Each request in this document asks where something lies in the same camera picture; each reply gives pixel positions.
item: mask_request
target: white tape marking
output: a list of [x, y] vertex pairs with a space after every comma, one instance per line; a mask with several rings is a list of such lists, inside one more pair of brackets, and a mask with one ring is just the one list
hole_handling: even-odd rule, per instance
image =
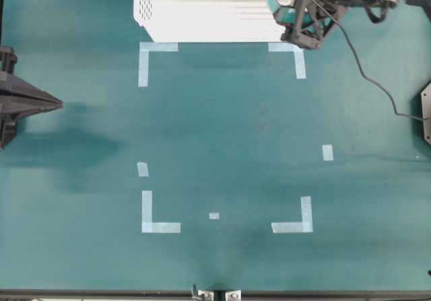
[[304, 50], [286, 42], [268, 43], [268, 52], [293, 52], [295, 58], [296, 79], [306, 79]]
[[137, 166], [137, 173], [140, 178], [150, 176], [150, 173], [148, 171], [148, 164], [145, 162], [138, 162], [136, 164]]
[[332, 145], [322, 145], [322, 154], [324, 161], [334, 161]]
[[143, 233], [180, 234], [180, 222], [153, 222], [153, 191], [142, 191]]
[[210, 212], [208, 214], [208, 218], [210, 220], [219, 220], [220, 219], [220, 213], [218, 213], [218, 212]]
[[150, 75], [150, 52], [178, 52], [178, 43], [139, 43], [139, 88], [148, 87], [148, 79]]
[[301, 222], [273, 222], [274, 234], [292, 234], [297, 232], [312, 232], [311, 197], [301, 197]]

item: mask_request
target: wire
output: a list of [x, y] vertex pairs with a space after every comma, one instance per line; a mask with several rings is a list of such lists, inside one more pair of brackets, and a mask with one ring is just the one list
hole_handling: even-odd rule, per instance
[[1, 44], [1, 37], [2, 37], [2, 31], [3, 31], [3, 7], [4, 7], [5, 0], [0, 0], [0, 44]]
[[394, 98], [392, 97], [392, 94], [389, 92], [388, 89], [386, 89], [384, 86], [382, 86], [380, 83], [378, 83], [376, 80], [372, 79], [371, 77], [368, 77], [365, 73], [364, 70], [362, 68], [362, 64], [359, 60], [359, 56], [356, 52], [355, 47], [353, 46], [349, 35], [347, 34], [345, 28], [343, 27], [343, 25], [341, 25], [340, 22], [338, 22], [338, 20], [336, 20], [317, 0], [311, 0], [317, 7], [319, 7], [329, 18], [331, 18], [331, 20], [334, 22], [335, 25], [337, 25], [341, 31], [344, 34], [345, 40], [347, 41], [347, 43], [349, 44], [350, 49], [352, 50], [353, 55], [355, 56], [355, 60], [356, 60], [356, 64], [358, 65], [359, 68], [359, 72], [361, 73], [362, 77], [374, 84], [375, 86], [377, 86], [378, 88], [380, 88], [388, 97], [389, 100], [392, 103], [392, 107], [393, 107], [393, 112], [395, 115], [400, 116], [400, 117], [406, 117], [406, 118], [411, 118], [411, 119], [415, 119], [417, 121], [427, 121], [429, 120], [431, 117], [426, 117], [426, 118], [422, 118], [422, 117], [418, 117], [418, 116], [414, 116], [412, 114], [403, 114], [401, 112], [398, 112], [398, 108], [397, 108], [397, 104], [395, 103]]

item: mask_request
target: metal clamp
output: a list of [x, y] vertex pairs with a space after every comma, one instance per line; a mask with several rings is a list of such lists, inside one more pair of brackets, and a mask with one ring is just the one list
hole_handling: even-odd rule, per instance
[[241, 300], [241, 291], [229, 291], [225, 294], [226, 301], [240, 301]]
[[[422, 116], [427, 118], [431, 116], [431, 83], [422, 91]], [[424, 139], [431, 145], [431, 119], [424, 121]]]

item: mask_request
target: teal table surface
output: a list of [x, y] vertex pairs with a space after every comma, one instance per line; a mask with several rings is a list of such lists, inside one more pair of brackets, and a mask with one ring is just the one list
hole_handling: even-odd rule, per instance
[[[305, 52], [306, 79], [265, 43], [179, 44], [150, 54], [138, 88], [151, 39], [132, 7], [5, 1], [15, 74], [65, 107], [22, 122], [0, 153], [1, 289], [431, 290], [431, 147], [360, 77], [339, 30]], [[421, 113], [422, 10], [343, 22], [367, 72]], [[141, 232], [142, 191], [180, 234]], [[308, 196], [313, 232], [274, 234]]]

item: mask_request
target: white metal enclosure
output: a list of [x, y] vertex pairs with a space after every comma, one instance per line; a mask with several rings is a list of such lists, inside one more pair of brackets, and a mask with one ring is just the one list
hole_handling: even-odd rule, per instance
[[134, 0], [133, 17], [154, 42], [278, 42], [266, 0]]

